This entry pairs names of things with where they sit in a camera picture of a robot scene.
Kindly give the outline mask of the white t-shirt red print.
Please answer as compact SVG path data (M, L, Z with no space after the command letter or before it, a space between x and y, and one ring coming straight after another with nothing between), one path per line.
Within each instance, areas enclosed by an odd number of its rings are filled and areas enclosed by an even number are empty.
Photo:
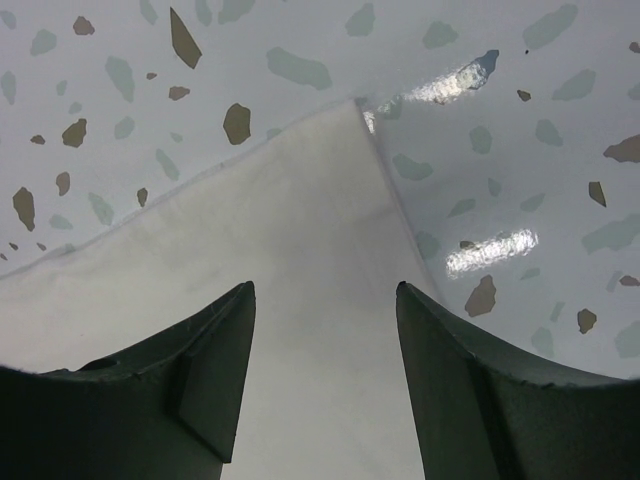
M396 288L430 289L353 103L1 283L1 361L75 369L252 282L226 479L420 479Z

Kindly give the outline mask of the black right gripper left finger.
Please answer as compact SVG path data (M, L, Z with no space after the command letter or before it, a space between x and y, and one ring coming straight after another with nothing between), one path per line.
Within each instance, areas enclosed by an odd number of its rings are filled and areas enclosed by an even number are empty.
M81 369L1 371L5 479L217 479L231 460L252 282Z

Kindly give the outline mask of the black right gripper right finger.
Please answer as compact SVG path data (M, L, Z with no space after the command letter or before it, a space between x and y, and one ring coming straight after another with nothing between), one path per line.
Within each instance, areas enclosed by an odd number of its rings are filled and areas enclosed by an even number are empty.
M396 318L428 479L635 479L639 383L522 350L409 283Z

